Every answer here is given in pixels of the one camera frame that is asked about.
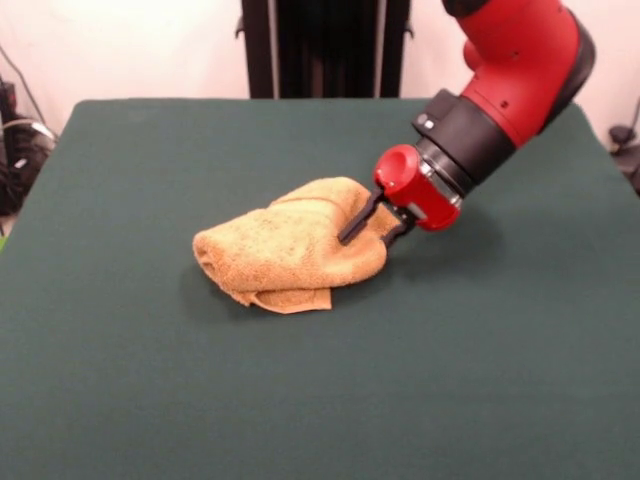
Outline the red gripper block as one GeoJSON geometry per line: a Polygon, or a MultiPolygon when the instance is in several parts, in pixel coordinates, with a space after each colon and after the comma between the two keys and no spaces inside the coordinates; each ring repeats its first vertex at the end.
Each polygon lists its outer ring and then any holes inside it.
{"type": "Polygon", "coordinates": [[[415,224],[426,231],[450,227],[459,217],[461,197],[454,192],[411,145],[397,145],[384,152],[374,167],[376,187],[365,205],[340,231],[341,245],[350,244],[367,226],[385,200],[396,207],[399,223],[383,237],[385,246],[413,230],[415,224]]]}

